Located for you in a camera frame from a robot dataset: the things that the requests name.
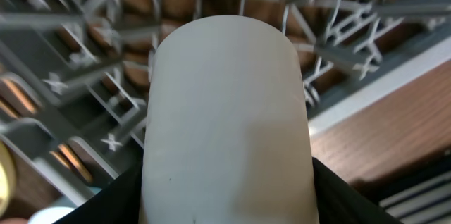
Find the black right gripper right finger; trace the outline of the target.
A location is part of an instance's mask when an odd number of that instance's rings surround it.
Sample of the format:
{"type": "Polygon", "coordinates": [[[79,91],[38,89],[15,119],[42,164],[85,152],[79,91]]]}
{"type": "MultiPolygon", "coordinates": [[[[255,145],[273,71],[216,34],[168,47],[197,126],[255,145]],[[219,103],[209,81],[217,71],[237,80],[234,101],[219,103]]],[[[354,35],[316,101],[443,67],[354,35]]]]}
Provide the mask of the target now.
{"type": "Polygon", "coordinates": [[[400,224],[350,187],[317,158],[312,159],[320,224],[400,224]]]}

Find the white paper cup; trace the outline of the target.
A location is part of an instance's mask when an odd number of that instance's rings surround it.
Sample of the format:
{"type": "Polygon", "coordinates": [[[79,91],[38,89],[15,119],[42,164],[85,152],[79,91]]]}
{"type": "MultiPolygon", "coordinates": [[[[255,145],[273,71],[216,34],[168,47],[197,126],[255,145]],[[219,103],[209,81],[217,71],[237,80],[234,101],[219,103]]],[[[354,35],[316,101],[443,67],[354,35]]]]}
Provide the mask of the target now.
{"type": "Polygon", "coordinates": [[[153,60],[141,223],[317,223],[299,59],[279,30],[219,15],[153,60]]]}

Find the grey dishwasher rack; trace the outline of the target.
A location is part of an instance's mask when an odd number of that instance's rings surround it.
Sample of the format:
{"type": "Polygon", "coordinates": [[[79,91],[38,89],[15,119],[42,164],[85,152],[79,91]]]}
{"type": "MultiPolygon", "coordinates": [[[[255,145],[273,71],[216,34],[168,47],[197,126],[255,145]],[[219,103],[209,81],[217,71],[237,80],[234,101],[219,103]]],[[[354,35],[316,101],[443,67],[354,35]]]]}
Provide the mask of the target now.
{"type": "Polygon", "coordinates": [[[78,145],[108,180],[144,144],[146,58],[177,27],[243,15],[287,36],[317,135],[446,62],[450,0],[1,0],[1,138],[75,205],[78,145]]]}

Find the blue bowl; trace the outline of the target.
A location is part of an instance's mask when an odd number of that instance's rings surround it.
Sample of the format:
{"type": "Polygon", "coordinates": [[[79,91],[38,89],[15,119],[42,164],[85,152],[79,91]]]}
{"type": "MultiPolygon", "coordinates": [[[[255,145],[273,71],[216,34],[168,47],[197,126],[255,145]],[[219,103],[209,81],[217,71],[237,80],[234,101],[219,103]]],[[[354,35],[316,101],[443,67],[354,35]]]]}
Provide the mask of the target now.
{"type": "Polygon", "coordinates": [[[28,220],[28,224],[51,224],[55,223],[78,206],[85,203],[89,196],[96,195],[101,191],[98,187],[86,187],[84,193],[76,192],[75,189],[66,189],[62,197],[50,206],[34,213],[28,220]]]}

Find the yellow plate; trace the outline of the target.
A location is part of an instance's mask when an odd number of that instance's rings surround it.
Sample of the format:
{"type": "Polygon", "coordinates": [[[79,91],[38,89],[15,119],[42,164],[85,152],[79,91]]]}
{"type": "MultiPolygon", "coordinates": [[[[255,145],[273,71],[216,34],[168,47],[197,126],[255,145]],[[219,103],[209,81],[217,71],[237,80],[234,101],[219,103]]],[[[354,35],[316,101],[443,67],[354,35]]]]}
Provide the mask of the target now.
{"type": "Polygon", "coordinates": [[[14,160],[1,142],[1,216],[6,212],[16,189],[16,167],[14,160]]]}

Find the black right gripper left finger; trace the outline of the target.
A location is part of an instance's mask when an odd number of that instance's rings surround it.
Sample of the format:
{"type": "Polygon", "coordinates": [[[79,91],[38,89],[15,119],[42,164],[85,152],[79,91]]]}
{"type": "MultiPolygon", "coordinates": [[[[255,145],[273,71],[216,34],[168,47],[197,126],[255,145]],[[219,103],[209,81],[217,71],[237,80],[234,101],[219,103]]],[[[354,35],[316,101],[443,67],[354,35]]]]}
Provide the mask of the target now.
{"type": "Polygon", "coordinates": [[[138,224],[141,186],[142,164],[125,171],[56,224],[138,224]]]}

